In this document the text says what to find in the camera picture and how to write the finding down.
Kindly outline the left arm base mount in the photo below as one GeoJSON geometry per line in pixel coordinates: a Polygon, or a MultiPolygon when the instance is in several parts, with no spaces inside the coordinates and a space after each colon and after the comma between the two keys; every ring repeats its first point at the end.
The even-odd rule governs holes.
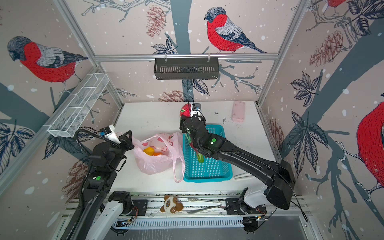
{"type": "Polygon", "coordinates": [[[130,210],[123,210],[121,216],[145,216],[148,208],[148,200],[132,200],[130,210]]]}

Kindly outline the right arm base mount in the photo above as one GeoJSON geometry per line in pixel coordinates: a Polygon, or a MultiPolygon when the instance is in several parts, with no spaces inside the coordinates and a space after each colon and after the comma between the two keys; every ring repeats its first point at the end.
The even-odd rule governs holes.
{"type": "Polygon", "coordinates": [[[266,215],[267,210],[265,205],[259,205],[255,208],[248,206],[244,201],[240,199],[226,199],[226,205],[224,210],[228,215],[266,215]]]}

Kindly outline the red dragon fruit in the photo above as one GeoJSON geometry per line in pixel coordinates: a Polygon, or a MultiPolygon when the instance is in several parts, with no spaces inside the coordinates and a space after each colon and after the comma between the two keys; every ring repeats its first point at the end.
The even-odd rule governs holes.
{"type": "Polygon", "coordinates": [[[200,154],[199,151],[197,150],[197,148],[193,145],[191,137],[188,134],[184,134],[184,135],[187,138],[189,146],[195,151],[198,162],[204,163],[204,156],[202,154],[200,154]]]}

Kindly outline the pink plastic bag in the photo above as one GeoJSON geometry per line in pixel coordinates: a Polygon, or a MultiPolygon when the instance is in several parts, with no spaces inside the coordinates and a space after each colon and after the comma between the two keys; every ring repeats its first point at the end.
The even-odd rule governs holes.
{"type": "Polygon", "coordinates": [[[181,133],[158,133],[142,141],[132,138],[132,143],[134,148],[126,157],[134,160],[140,172],[154,175],[171,169],[176,183],[184,180],[186,163],[181,133]]]}

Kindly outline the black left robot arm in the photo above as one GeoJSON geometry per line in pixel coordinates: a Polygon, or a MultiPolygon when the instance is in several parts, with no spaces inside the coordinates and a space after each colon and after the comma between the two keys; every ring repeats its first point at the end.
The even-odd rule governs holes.
{"type": "Polygon", "coordinates": [[[133,150],[132,131],[118,137],[115,143],[106,136],[96,135],[88,130],[79,129],[75,132],[75,140],[89,157],[87,174],[79,188],[79,205],[72,216],[62,240],[84,240],[93,224],[94,218],[107,197],[120,170],[120,162],[127,157],[125,153],[133,150]],[[80,133],[103,140],[89,153],[80,141],[80,133]]]}

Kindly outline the teal plastic basket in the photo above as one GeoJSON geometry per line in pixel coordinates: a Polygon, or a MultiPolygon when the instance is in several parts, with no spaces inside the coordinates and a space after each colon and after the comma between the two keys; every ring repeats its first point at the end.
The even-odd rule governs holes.
{"type": "Polygon", "coordinates": [[[185,159],[184,181],[187,183],[213,183],[229,181],[233,177],[232,165],[217,161],[213,158],[204,158],[200,163],[196,152],[189,145],[184,134],[183,153],[185,159]]]}

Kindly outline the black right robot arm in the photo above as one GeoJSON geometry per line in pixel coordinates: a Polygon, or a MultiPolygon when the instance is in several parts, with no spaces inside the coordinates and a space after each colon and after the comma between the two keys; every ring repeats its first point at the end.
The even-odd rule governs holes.
{"type": "Polygon", "coordinates": [[[209,133],[197,115],[181,117],[180,130],[188,134],[198,153],[253,175],[267,186],[264,195],[272,205],[282,210],[290,208],[296,180],[288,162],[277,163],[263,159],[237,147],[224,137],[209,133]]]}

